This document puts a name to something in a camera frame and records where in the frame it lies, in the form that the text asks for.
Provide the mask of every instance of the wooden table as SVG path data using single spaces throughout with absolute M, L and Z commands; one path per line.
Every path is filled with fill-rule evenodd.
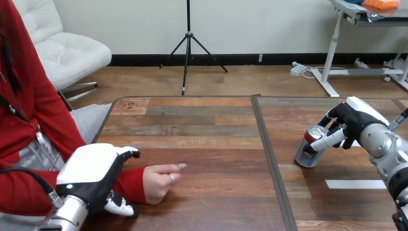
M 293 162 L 305 129 L 344 102 L 334 98 L 259 97 L 269 140 L 300 231 L 396 230 L 395 204 L 385 189 L 329 189 L 325 180 L 380 180 L 362 147 L 329 148 L 315 168 Z M 392 100 L 365 100 L 389 121 L 401 113 Z M 408 139 L 408 123 L 396 131 Z
M 125 168 L 187 162 L 183 180 L 140 217 L 102 214 L 82 230 L 395 230 L 387 190 L 331 190 L 325 180 L 378 180 L 361 147 L 328 149 L 317 167 L 293 162 L 302 135 L 345 99 L 130 97 L 117 100 L 96 142 L 140 149 Z M 392 100 L 367 100 L 387 119 Z M 408 123 L 397 131 L 408 138 Z
M 285 230 L 250 97 L 120 99 L 97 142 L 139 148 L 126 168 L 189 168 L 159 205 L 138 205 L 137 220 L 103 215 L 84 230 Z

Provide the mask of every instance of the tripod leg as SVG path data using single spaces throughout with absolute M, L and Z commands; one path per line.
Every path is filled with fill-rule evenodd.
M 221 64 L 216 60 L 216 58 L 215 58 L 194 36 L 192 37 L 192 39 L 193 39 L 194 41 L 196 41 L 196 42 L 198 43 L 198 45 L 200 45 L 200 47 L 201 47 L 205 52 L 207 52 L 207 54 L 209 54 L 209 55 L 211 56 L 211 58 L 214 60 L 214 62 L 216 62 L 216 64 L 217 64 L 218 66 L 222 67 L 222 69 L 224 69 L 225 72 L 228 72 L 228 70 L 225 69 L 225 67 L 224 67 L 223 65 L 221 65 Z
M 190 45 L 189 45 L 189 57 L 190 57 L 190 61 L 192 61 L 193 58 L 192 58 L 192 55 L 191 55 L 191 38 L 190 38 L 189 40 L 190 40 Z
M 186 76 L 187 76 L 187 66 L 189 62 L 189 49 L 191 49 L 191 38 L 187 39 L 187 50 L 186 50 L 186 64 L 184 65 L 184 78 L 183 78 L 183 91 L 181 95 L 184 95 L 184 90 L 186 89 Z
M 167 57 L 166 61 L 160 65 L 159 68 L 162 68 L 167 62 L 168 60 L 173 56 L 174 52 L 177 51 L 177 49 L 181 46 L 181 44 L 184 42 L 184 40 L 186 40 L 187 36 L 184 36 L 184 38 L 181 40 L 181 42 L 176 46 L 176 48 L 169 54 L 169 56 Z

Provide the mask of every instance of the red sweater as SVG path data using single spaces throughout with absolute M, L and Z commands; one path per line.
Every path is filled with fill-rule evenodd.
M 12 0 L 0 0 L 0 28 L 12 46 L 15 75 L 22 85 L 16 95 L 31 124 L 42 131 L 54 144 L 66 161 L 76 148 L 85 145 L 74 120 L 48 80 L 37 52 Z M 0 72 L 8 81 L 5 60 L 0 52 Z M 0 77 L 0 94 L 17 110 L 11 87 Z M 20 159 L 19 150 L 36 138 L 36 131 L 0 105 L 0 169 L 12 167 Z M 130 202 L 145 203 L 143 170 L 137 168 L 122 171 L 114 189 Z M 35 170 L 55 187 L 58 171 Z M 12 172 L 0 175 L 0 212 L 43 216 L 51 209 L 51 203 L 43 189 L 31 176 Z

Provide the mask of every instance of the black baseboard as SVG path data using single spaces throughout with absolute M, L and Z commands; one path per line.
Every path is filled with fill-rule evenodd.
M 222 65 L 291 65 L 294 61 L 300 64 L 324 64 L 327 54 L 263 54 L 261 62 L 259 62 L 259 54 L 215 54 L 214 56 Z M 394 59 L 395 56 L 396 53 L 337 53 L 334 55 L 333 64 L 352 64 L 356 58 L 360 58 L 366 64 L 383 64 L 384 61 Z M 109 66 L 160 66 L 167 57 L 167 54 L 114 54 Z M 177 54 L 173 55 L 166 65 L 184 66 L 184 63 L 185 55 Z M 206 54 L 193 55 L 189 65 L 216 66 Z

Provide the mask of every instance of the tripod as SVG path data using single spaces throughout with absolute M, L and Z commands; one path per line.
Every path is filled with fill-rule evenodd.
M 219 64 L 219 62 L 216 60 L 216 58 L 194 37 L 194 35 L 191 33 L 190 30 L 190 0 L 187 0 L 187 34 L 185 34 L 184 38 L 181 40 L 181 42 L 176 46 L 176 48 L 170 53 L 170 55 L 168 56 L 168 58 L 166 59 L 166 61 L 160 65 L 160 68 L 162 68 L 167 62 L 168 60 L 173 56 L 174 52 L 176 52 L 176 50 L 181 46 L 181 44 L 184 42 L 184 40 L 187 39 L 187 49 L 186 49 L 186 63 L 184 65 L 184 79 L 183 79 L 183 89 L 181 92 L 181 95 L 184 95 L 184 90 L 186 88 L 186 76 L 187 76 L 187 71 L 188 71 L 188 66 L 189 66 L 189 58 L 192 59 L 192 55 L 191 55 L 191 39 L 193 39 L 194 41 L 196 41 L 198 43 L 198 45 L 200 45 L 200 47 L 207 52 L 208 55 L 211 56 L 211 58 L 214 60 L 214 62 L 221 66 L 222 69 L 224 69 L 225 72 L 228 72 L 227 69 L 225 69 L 225 67 L 221 64 Z

